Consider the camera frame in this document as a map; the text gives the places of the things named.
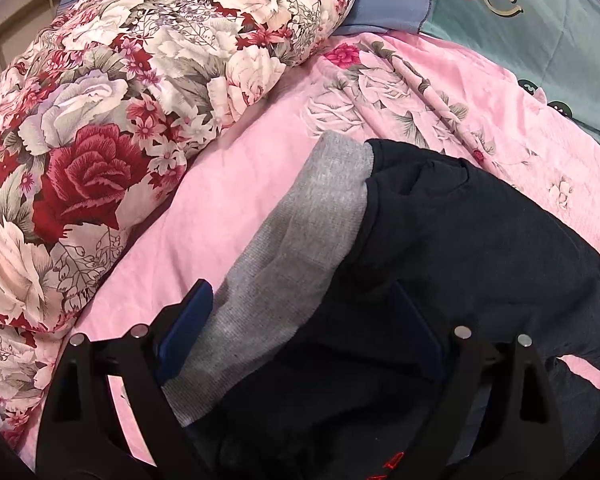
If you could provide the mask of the dark navy pants grey waistband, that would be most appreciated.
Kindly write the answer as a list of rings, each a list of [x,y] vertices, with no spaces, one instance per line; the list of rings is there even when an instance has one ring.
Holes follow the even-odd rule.
[[[504,181],[413,145],[370,142],[367,207],[312,318],[187,428],[217,479],[392,479],[437,393],[400,284],[434,334],[529,335],[562,423],[567,470],[600,446],[600,253]]]

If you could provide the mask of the red floral quilt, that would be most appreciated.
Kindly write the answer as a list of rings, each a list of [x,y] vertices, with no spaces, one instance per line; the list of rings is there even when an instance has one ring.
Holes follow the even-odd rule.
[[[188,163],[354,0],[76,0],[0,74],[0,436]]]

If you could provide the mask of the pink floral bed sheet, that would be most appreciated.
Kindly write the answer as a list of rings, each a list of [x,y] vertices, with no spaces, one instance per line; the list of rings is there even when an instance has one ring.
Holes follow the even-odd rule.
[[[62,348],[76,333],[119,338],[207,281],[208,321],[162,390],[208,479],[187,428],[320,306],[366,211],[373,140],[464,159],[600,253],[600,144],[541,90],[474,52],[405,32],[330,40],[186,169]],[[600,389],[590,361],[565,363]],[[131,453],[149,463],[121,379],[109,383]]]

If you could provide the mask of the teal heart print sheet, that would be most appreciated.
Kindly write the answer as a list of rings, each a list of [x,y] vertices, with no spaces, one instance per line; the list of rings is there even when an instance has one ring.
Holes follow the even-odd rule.
[[[542,90],[600,144],[600,0],[431,0],[422,31]]]

